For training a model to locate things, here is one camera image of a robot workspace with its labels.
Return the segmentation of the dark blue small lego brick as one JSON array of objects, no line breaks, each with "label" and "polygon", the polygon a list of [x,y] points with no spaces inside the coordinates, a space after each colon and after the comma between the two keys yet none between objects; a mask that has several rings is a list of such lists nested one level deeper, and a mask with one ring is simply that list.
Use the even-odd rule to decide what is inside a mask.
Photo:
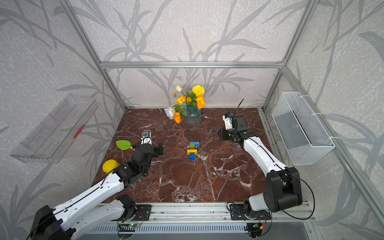
[{"label": "dark blue small lego brick", "polygon": [[190,158],[191,161],[194,161],[194,160],[195,160],[195,154],[194,154],[194,153],[191,153],[191,154],[189,155],[189,158]]}]

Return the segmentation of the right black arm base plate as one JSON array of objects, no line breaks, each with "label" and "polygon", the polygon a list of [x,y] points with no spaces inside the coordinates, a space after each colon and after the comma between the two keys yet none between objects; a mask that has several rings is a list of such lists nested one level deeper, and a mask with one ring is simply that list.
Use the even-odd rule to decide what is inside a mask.
[{"label": "right black arm base plate", "polygon": [[271,213],[267,210],[254,211],[245,204],[227,203],[227,210],[230,212],[233,221],[267,221],[271,220]]}]

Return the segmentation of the yellow lego brick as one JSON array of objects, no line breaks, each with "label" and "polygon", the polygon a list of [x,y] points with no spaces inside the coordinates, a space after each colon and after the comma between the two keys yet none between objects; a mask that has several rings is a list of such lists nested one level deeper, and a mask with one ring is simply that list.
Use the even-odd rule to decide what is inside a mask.
[{"label": "yellow lego brick", "polygon": [[191,153],[197,154],[197,150],[187,150],[187,154],[190,155]]}]

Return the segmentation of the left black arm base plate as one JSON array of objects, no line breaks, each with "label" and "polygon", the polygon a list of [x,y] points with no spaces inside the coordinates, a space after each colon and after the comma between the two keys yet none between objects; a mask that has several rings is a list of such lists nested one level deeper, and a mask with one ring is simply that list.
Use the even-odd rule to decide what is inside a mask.
[{"label": "left black arm base plate", "polygon": [[139,204],[136,205],[134,214],[129,218],[130,221],[147,222],[150,219],[152,205]]}]

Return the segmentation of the light blue long lego brick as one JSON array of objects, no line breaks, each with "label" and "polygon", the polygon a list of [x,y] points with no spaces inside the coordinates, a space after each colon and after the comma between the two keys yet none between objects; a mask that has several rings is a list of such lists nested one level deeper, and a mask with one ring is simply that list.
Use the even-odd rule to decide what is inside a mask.
[{"label": "light blue long lego brick", "polygon": [[190,146],[194,148],[199,148],[200,147],[200,142],[190,142]]}]

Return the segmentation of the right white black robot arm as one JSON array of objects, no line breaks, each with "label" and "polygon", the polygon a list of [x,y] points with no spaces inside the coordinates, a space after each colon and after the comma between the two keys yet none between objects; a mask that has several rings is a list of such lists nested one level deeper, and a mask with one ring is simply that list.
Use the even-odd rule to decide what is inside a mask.
[{"label": "right white black robot arm", "polygon": [[266,177],[265,190],[245,199],[245,215],[254,219],[262,211],[283,211],[303,203],[300,174],[287,167],[263,144],[257,134],[249,130],[243,116],[224,114],[225,127],[218,134],[222,141],[240,144],[255,160]]}]

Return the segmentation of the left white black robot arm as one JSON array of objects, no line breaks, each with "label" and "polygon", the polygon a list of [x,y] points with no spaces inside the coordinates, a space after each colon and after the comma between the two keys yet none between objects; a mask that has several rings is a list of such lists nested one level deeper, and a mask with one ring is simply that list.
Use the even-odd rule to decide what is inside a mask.
[{"label": "left white black robot arm", "polygon": [[133,157],[107,171],[107,176],[74,197],[50,208],[39,209],[28,235],[29,240],[76,240],[96,227],[113,220],[128,220],[139,213],[136,203],[127,195],[122,195],[109,204],[98,204],[146,177],[153,158],[164,153],[163,144],[154,146],[141,142],[134,147]]}]

